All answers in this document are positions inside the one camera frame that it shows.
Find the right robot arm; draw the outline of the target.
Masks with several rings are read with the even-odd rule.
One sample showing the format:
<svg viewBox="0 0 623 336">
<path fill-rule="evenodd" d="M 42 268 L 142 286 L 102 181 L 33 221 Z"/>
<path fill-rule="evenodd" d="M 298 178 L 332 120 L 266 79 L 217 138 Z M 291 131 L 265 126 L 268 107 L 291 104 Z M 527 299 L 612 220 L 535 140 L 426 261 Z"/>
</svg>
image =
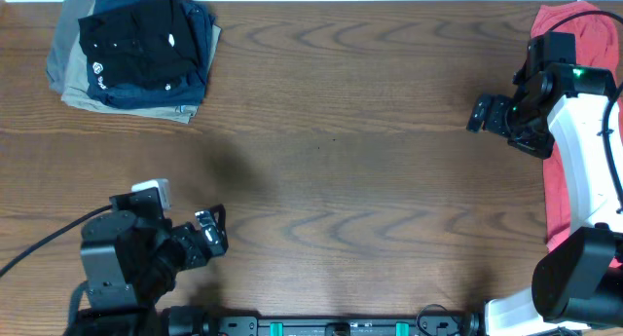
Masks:
<svg viewBox="0 0 623 336">
<path fill-rule="evenodd" d="M 546 159 L 558 151 L 569 236 L 534 268 L 531 286 L 487 303 L 489 335 L 573 334 L 622 324 L 622 145 L 610 71 L 550 63 L 521 71 L 514 96 L 481 95 L 467 123 Z"/>
</svg>

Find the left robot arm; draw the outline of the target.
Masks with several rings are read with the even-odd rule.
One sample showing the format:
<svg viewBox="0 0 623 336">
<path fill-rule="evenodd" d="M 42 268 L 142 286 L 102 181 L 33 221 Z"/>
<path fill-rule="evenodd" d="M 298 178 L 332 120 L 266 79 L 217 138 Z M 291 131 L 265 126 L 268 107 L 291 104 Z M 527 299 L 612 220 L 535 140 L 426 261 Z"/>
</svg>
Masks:
<svg viewBox="0 0 623 336">
<path fill-rule="evenodd" d="M 116 209 L 82 230 L 87 276 L 78 288 L 89 307 L 69 308 L 68 335 L 215 335 L 218 321 L 198 307 L 157 311 L 179 273 L 205 266 L 228 249 L 226 210 L 200 210 L 197 223 L 172 225 L 161 210 Z"/>
</svg>

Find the black t-shirt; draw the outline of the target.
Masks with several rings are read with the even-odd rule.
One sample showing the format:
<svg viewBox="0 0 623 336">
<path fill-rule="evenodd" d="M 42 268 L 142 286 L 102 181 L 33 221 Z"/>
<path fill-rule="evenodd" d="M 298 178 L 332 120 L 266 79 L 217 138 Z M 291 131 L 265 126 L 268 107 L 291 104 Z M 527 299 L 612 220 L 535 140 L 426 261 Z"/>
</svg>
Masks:
<svg viewBox="0 0 623 336">
<path fill-rule="evenodd" d="M 79 20 L 80 46 L 101 89 L 171 89 L 200 66 L 180 0 L 145 0 Z"/>
</svg>

